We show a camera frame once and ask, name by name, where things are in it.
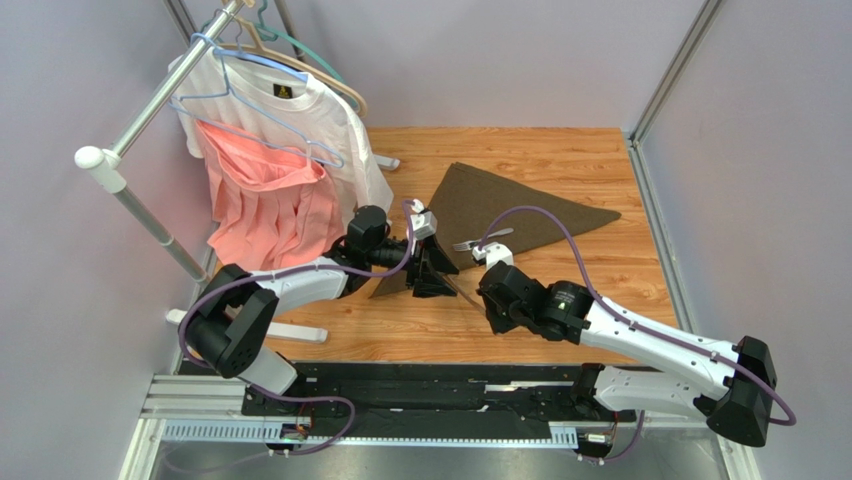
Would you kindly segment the olive brown cloth napkin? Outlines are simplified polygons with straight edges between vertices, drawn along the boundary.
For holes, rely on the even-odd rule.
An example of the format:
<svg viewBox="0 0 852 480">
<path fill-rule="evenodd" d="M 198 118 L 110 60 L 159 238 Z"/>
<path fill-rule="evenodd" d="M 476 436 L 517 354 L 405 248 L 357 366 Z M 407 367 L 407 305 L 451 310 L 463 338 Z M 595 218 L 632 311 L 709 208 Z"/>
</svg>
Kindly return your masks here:
<svg viewBox="0 0 852 480">
<path fill-rule="evenodd" d="M 569 201 L 462 163 L 449 167 L 428 204 L 438 220 L 437 240 L 461 271 L 474 268 L 476 263 L 470 252 L 458 252 L 452 246 L 479 239 L 498 216 L 518 206 L 550 212 L 574 237 L 621 218 L 617 211 Z M 515 254 L 565 239 L 552 220 L 529 210 L 509 215 L 498 227 L 513 230 L 496 240 Z"/>
</svg>

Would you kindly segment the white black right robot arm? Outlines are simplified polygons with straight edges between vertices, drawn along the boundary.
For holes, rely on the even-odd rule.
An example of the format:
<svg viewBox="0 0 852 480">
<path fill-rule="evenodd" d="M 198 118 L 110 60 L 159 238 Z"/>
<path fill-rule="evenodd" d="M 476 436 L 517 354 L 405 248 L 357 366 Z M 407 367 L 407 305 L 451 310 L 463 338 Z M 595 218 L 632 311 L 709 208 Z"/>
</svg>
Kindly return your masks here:
<svg viewBox="0 0 852 480">
<path fill-rule="evenodd" d="M 704 339 L 631 312 L 570 281 L 543 286 L 498 262 L 479 282 L 494 333 L 517 327 L 549 341 L 613 351 L 639 371 L 585 364 L 572 397 L 612 412 L 643 410 L 702 419 L 716 434 L 749 447 L 767 443 L 777 385 L 768 346 Z"/>
</svg>

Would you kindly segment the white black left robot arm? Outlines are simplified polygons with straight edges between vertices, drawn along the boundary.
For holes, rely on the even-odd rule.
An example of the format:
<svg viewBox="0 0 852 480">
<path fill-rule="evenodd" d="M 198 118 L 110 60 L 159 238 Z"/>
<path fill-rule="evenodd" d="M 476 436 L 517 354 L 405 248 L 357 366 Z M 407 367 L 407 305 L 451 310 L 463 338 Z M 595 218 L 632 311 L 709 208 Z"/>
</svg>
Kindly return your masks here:
<svg viewBox="0 0 852 480">
<path fill-rule="evenodd" d="M 404 238 L 390 235 L 384 209 L 360 207 L 345 233 L 306 263 L 250 273 L 223 266 L 178 323 L 185 359 L 224 379 L 238 378 L 254 392 L 292 403 L 289 390 L 303 379 L 295 365 L 265 347 L 274 318 L 299 307 L 347 297 L 371 278 L 404 275 L 415 298 L 453 296 L 446 276 L 458 267 L 437 240 L 434 213 L 414 201 Z"/>
</svg>

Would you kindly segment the silver table knife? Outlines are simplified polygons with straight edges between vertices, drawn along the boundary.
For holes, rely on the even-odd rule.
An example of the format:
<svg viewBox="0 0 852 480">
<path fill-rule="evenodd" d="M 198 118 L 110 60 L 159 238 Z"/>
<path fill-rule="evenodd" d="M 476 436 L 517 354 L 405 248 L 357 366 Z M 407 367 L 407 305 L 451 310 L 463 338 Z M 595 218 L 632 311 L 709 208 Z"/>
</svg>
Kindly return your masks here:
<svg viewBox="0 0 852 480">
<path fill-rule="evenodd" d="M 474 300 L 455 280 L 453 275 L 444 274 L 443 279 L 461 296 L 471 307 L 473 307 L 480 315 L 485 316 L 485 308 L 476 300 Z"/>
</svg>

